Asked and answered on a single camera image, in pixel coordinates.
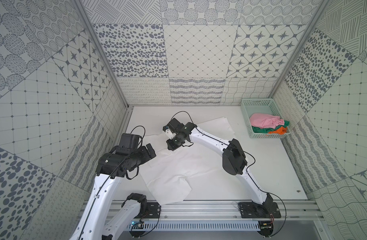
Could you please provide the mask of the white t-shirt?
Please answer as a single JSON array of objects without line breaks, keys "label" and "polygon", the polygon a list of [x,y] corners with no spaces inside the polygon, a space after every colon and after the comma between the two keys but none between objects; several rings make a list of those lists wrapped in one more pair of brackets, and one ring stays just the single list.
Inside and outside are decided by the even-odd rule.
[{"label": "white t-shirt", "polygon": [[141,191],[160,205],[184,200],[234,200],[240,195],[237,178],[222,168],[222,158],[200,145],[169,151],[165,134],[145,137],[157,156],[140,167]]}]

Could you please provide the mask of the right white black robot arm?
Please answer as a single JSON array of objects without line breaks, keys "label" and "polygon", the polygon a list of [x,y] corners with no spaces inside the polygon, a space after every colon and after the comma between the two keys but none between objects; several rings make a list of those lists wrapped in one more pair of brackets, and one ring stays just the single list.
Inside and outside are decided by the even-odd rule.
[{"label": "right white black robot arm", "polygon": [[278,205],[273,200],[274,194],[261,189],[251,174],[245,152],[236,139],[224,140],[205,132],[197,125],[188,122],[186,125],[173,118],[163,127],[168,140],[168,149],[175,151],[186,142],[200,144],[222,157],[222,168],[230,175],[240,179],[248,192],[251,202],[240,202],[238,208],[243,217],[248,218],[280,218]]}]

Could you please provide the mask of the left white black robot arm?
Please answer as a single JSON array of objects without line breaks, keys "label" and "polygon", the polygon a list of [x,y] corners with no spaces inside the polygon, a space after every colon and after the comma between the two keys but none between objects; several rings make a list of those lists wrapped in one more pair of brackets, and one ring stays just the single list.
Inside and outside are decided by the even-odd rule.
[{"label": "left white black robot arm", "polygon": [[114,195],[128,173],[156,157],[151,144],[124,153],[104,154],[98,162],[94,186],[82,217],[71,236],[72,240],[116,240],[136,217],[147,214],[147,197],[132,193],[122,208],[107,223]]}]

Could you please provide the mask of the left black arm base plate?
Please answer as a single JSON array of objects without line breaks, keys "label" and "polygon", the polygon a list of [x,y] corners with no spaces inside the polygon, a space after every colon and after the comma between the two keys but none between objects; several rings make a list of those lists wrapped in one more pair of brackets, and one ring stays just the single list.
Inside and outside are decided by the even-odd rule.
[{"label": "left black arm base plate", "polygon": [[141,204],[140,213],[135,217],[135,219],[158,219],[161,213],[161,205],[157,202],[147,202],[146,204]]}]

